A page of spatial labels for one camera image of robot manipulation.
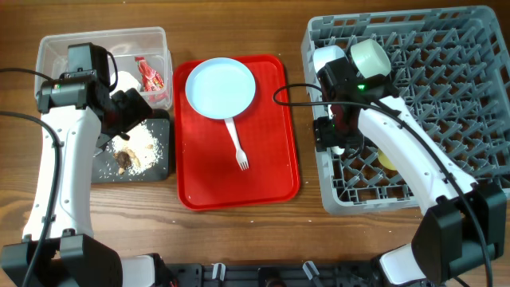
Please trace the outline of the light blue bowl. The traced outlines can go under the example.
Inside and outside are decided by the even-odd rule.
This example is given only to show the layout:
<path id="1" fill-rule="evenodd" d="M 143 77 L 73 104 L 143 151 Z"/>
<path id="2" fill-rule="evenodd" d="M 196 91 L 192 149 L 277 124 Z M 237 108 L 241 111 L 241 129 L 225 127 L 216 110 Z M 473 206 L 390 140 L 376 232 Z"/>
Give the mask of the light blue bowl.
<path id="1" fill-rule="evenodd" d="M 314 70 L 318 73 L 329 61 L 345 57 L 345 52 L 337 45 L 318 48 L 312 55 Z"/>

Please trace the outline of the red snack wrapper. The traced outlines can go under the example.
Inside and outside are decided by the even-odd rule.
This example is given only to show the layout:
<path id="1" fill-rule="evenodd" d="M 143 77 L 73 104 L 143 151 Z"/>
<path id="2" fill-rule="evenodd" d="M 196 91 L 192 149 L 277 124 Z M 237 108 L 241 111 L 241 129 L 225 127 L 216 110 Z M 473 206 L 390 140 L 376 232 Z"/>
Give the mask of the red snack wrapper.
<path id="1" fill-rule="evenodd" d="M 142 91 L 162 91 L 164 88 L 163 78 L 147 63 L 147 60 L 144 57 L 135 57 L 135 63 L 142 77 Z"/>

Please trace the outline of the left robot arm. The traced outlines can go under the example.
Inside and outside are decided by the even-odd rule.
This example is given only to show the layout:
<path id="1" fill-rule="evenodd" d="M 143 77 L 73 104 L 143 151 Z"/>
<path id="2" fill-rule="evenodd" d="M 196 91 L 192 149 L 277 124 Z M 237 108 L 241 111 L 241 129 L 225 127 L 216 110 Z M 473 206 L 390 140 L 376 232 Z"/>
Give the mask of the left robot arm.
<path id="1" fill-rule="evenodd" d="M 19 243 L 1 267 L 18 286 L 176 286 L 156 253 L 122 258 L 93 236 L 92 162 L 115 137 L 127 138 L 153 110 L 133 88 L 117 89 L 118 69 L 105 48 L 68 48 L 67 72 L 46 77 L 36 95 L 43 130 L 33 208 Z"/>

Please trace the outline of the yellow cup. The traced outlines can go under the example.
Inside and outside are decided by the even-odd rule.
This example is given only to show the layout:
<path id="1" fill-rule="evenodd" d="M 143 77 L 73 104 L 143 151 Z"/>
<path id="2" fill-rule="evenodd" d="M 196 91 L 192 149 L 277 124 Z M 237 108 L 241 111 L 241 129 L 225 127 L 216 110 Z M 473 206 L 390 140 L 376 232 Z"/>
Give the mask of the yellow cup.
<path id="1" fill-rule="evenodd" d="M 389 158 L 383 153 L 381 149 L 378 149 L 378 160 L 386 169 L 397 171 L 395 165 L 389 160 Z"/>

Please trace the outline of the green bowl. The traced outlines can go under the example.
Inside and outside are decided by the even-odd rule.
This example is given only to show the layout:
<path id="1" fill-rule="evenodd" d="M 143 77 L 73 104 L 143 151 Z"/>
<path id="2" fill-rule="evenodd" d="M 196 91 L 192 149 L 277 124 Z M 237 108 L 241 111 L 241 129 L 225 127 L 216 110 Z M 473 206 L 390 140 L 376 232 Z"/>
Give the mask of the green bowl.
<path id="1" fill-rule="evenodd" d="M 389 57 L 382 46 L 373 39 L 361 41 L 351 47 L 351 58 L 365 78 L 388 76 L 391 72 Z"/>

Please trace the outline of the white plastic spoon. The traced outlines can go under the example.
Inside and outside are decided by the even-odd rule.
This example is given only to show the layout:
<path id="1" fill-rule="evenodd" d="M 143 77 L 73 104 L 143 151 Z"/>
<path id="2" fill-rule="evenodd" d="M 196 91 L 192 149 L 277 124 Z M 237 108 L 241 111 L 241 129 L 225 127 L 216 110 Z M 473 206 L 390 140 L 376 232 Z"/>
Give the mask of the white plastic spoon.
<path id="1" fill-rule="evenodd" d="M 330 147 L 330 149 L 331 152 L 334 153 L 335 155 L 342 155 L 345 152 L 344 148 L 338 146 Z"/>

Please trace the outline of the light blue plate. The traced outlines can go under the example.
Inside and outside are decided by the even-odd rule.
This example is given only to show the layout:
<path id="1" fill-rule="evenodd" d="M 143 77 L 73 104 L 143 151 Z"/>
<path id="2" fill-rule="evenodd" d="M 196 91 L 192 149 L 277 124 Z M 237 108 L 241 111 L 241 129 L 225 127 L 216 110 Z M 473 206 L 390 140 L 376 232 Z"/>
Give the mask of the light blue plate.
<path id="1" fill-rule="evenodd" d="M 189 105 L 200 115 L 224 120 L 243 113 L 257 91 L 252 72 L 240 61 L 216 57 L 198 64 L 185 85 Z"/>

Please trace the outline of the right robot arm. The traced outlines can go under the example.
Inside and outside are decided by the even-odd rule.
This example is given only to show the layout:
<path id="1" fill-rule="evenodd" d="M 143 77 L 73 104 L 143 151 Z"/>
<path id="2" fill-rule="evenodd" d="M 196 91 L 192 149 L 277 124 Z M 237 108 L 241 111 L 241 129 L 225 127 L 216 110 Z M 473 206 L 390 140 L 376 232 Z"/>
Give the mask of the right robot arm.
<path id="1" fill-rule="evenodd" d="M 316 150 L 342 154 L 370 140 L 389 158 L 423 213 L 411 243 L 377 259 L 389 286 L 441 284 L 504 252 L 507 199 L 456 165 L 410 114 L 390 83 L 390 65 L 361 71 L 345 56 L 313 61 L 321 106 Z"/>

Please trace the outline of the pink plastic fork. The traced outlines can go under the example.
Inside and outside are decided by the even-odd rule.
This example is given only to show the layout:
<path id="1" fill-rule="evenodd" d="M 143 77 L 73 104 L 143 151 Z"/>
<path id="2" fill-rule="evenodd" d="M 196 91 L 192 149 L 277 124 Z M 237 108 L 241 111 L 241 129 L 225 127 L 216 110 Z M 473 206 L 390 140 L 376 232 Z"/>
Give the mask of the pink plastic fork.
<path id="1" fill-rule="evenodd" d="M 235 147 L 235 152 L 236 152 L 235 157 L 236 157 L 237 163 L 238 163 L 239 167 L 243 171 L 245 171 L 245 170 L 249 169 L 249 161 L 248 161 L 246 153 L 241 148 L 240 141 L 239 141 L 239 138 L 237 135 L 237 129 L 236 129 L 233 118 L 225 119 L 225 124 L 226 124 L 226 128 L 230 134 L 231 140 L 233 141 L 233 145 Z"/>

